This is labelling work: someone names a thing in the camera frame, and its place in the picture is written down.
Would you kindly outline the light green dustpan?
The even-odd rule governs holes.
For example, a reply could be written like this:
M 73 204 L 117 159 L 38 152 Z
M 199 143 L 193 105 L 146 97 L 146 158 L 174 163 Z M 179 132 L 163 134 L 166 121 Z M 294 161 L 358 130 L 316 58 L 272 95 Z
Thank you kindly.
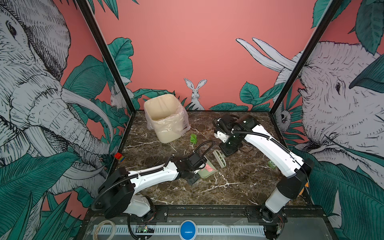
M 206 179 L 217 172 L 215 166 L 208 160 L 204 169 L 199 170 L 197 174 L 202 178 Z

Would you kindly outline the light green hand brush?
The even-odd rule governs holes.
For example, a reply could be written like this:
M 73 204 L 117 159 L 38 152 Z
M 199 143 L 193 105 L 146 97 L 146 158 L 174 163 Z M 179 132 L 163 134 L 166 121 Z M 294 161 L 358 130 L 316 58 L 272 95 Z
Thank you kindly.
M 225 155 L 220 150 L 214 150 L 213 155 L 221 168 L 225 168 L 227 166 Z

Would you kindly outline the cream trash bin with bag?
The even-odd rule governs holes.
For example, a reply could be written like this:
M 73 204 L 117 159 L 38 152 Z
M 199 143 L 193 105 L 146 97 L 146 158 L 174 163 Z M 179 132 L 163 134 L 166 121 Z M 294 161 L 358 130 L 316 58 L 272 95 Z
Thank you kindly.
M 179 139 L 191 129 L 189 115 L 172 94 L 149 99 L 144 104 L 147 128 L 155 131 L 163 144 Z

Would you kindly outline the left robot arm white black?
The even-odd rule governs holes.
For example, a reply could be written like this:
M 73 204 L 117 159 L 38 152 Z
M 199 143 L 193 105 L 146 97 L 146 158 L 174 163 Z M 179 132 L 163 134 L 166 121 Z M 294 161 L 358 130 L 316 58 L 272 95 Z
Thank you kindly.
M 103 212 L 106 219 L 129 214 L 142 222 L 150 222 L 156 216 L 155 205 L 139 192 L 164 182 L 192 180 L 199 170 L 205 168 L 207 161 L 206 157 L 193 152 L 181 157 L 170 156 L 164 164 L 140 171 L 129 172 L 121 167 L 99 187 L 91 209 Z

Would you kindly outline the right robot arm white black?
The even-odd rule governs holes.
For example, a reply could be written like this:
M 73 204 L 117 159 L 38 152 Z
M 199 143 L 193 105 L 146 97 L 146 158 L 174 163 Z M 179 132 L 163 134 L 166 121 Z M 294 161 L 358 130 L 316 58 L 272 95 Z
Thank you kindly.
M 215 137 L 222 141 L 219 147 L 226 157 L 239 151 L 243 142 L 247 142 L 261 151 L 280 170 L 282 179 L 260 209 L 260 215 L 265 222 L 279 220 L 284 206 L 296 199 L 309 183 L 314 162 L 294 154 L 270 135 L 251 115 L 240 118 L 223 115 L 213 119 L 212 122 Z

